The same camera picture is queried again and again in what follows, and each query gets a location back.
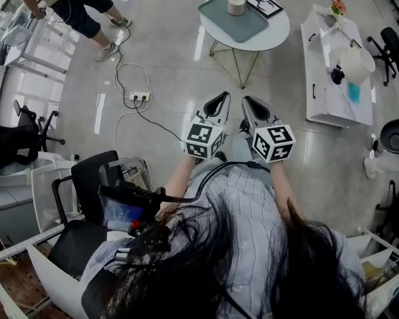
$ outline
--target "white floor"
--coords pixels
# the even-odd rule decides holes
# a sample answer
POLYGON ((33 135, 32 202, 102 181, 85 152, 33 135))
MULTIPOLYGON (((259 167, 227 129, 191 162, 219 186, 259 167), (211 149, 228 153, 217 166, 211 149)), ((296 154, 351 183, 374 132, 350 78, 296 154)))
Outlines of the white floor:
MULTIPOLYGON (((198 5, 205 0, 113 0, 133 19, 131 38, 122 45, 123 62, 146 67, 151 80, 154 101, 144 113, 181 136, 197 100, 228 91, 232 104, 228 126, 232 134, 241 121, 241 99, 258 96, 274 105, 278 115, 294 129, 297 146, 286 162, 291 182, 309 218, 324 221, 334 229, 351 234, 358 226, 369 226, 374 207, 385 201, 388 181, 399 174, 379 175, 367 180, 362 160, 368 155, 371 135, 379 136, 382 126, 399 118, 399 74, 388 87, 382 84, 382 63, 371 78, 376 91, 374 125, 339 129, 306 121, 305 64, 300 24, 307 18, 312 4, 328 6, 331 0, 276 0, 286 10, 291 24, 287 40, 277 48, 262 53, 245 90, 230 78, 208 56, 213 39, 201 27, 198 5)), ((372 35, 381 41, 380 31, 397 27, 388 0, 343 0, 346 16, 358 25, 362 41, 372 35)), ((91 9, 89 13, 114 40, 126 32, 111 29, 108 19, 91 9)), ((0 107, 1 123, 15 126, 12 102, 18 99, 38 114, 59 110, 56 135, 66 140, 57 146, 58 153, 81 158, 114 150, 115 125, 119 117, 131 112, 114 90, 114 74, 119 55, 103 63, 95 63, 95 44, 64 28, 63 39, 57 41, 55 63, 68 67, 65 84, 11 69, 0 107), (76 45, 68 43, 71 36, 76 45)), ((46 53, 45 47, 39 48, 46 53)), ((217 59, 235 74, 230 53, 217 59)), ((238 53, 241 71, 247 68, 249 54, 238 53)), ((125 66, 120 80, 130 91, 147 91, 141 68, 125 66)), ((171 134, 147 123, 139 115, 121 119, 116 131, 118 151, 124 156, 142 156, 152 169, 156 186, 164 185, 183 155, 182 145, 171 134)))

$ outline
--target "black shorts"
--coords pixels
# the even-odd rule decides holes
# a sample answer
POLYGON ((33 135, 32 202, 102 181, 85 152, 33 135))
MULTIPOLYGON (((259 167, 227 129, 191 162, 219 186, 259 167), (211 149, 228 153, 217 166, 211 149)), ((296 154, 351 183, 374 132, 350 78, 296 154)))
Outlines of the black shorts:
POLYGON ((87 14, 84 5, 93 7, 99 13, 105 13, 113 6, 111 0, 58 0, 51 5, 51 9, 74 30, 85 35, 87 38, 93 38, 100 31, 100 24, 93 20, 87 14))

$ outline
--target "long black hair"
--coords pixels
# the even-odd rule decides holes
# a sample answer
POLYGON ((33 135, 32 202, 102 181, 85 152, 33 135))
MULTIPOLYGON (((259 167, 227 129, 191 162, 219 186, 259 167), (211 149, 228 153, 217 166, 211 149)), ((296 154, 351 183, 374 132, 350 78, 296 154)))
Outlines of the long black hair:
MULTIPOLYGON (((104 318, 217 317, 235 229, 225 202, 209 197, 209 203, 182 205, 165 216, 172 252, 123 266, 104 318)), ((273 238, 284 248, 273 257, 277 263, 269 269, 263 308, 270 308, 274 319, 366 318, 363 282, 340 265, 342 247, 334 233, 302 220, 288 204, 291 218, 283 219, 285 230, 273 238)))

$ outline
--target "teal tray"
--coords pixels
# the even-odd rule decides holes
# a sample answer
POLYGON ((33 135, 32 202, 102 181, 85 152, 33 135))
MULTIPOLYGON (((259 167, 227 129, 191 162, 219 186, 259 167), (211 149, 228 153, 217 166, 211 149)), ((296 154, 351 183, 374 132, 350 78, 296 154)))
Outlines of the teal tray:
POLYGON ((227 0, 209 0, 198 9, 237 43, 243 43, 269 27, 267 19, 248 5, 245 5, 244 14, 238 17, 227 11, 227 0))

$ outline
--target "small screen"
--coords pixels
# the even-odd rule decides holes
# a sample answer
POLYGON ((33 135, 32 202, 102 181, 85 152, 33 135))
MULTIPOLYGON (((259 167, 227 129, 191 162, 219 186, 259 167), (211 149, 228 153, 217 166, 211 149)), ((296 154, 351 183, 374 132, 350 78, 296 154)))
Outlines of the small screen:
POLYGON ((129 232, 133 221, 139 220, 144 211, 143 208, 128 205, 103 195, 100 196, 100 202, 104 211, 102 225, 112 231, 129 232))

